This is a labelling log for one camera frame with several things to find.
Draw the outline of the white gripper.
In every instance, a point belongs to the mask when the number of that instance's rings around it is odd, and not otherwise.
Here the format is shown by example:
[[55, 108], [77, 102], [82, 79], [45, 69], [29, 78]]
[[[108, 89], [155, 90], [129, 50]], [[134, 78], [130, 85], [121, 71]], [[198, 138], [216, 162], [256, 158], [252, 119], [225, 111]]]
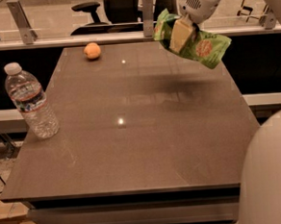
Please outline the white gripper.
[[220, 0], [177, 0], [182, 15], [175, 21], [169, 49], [179, 54], [194, 33], [193, 22], [200, 24], [215, 12]]

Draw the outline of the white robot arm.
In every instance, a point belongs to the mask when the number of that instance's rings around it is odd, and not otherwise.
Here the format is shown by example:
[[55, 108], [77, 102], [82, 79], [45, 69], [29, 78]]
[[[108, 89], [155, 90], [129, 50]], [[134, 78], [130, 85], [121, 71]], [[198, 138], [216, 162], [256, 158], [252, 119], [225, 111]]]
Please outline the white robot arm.
[[[199, 0], [191, 9], [185, 0], [182, 15], [200, 24], [210, 18], [220, 0]], [[281, 24], [281, 0], [265, 0]], [[238, 224], [281, 224], [281, 110], [270, 117], [251, 139], [241, 176]]]

